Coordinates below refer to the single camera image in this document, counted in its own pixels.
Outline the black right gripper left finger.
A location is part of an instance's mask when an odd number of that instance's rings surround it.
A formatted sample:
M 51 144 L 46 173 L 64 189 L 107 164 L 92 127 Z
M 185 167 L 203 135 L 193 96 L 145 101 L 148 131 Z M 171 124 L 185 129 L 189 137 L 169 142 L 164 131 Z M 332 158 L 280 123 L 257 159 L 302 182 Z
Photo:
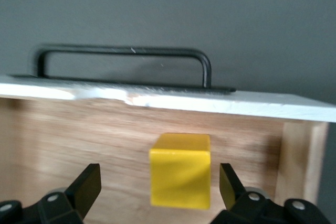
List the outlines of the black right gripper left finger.
M 89 164 L 65 191 L 48 193 L 29 207 L 2 201 L 1 223 L 83 223 L 100 192 L 100 165 Z

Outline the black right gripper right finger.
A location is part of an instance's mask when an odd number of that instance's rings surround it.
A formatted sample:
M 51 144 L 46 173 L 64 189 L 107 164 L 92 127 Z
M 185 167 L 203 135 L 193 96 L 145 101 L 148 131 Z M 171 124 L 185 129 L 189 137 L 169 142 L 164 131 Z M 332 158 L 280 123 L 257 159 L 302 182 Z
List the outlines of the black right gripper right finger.
M 226 209 L 212 223 L 328 223 L 313 203 L 290 198 L 283 206 L 242 185 L 231 164 L 219 167 L 219 190 Z

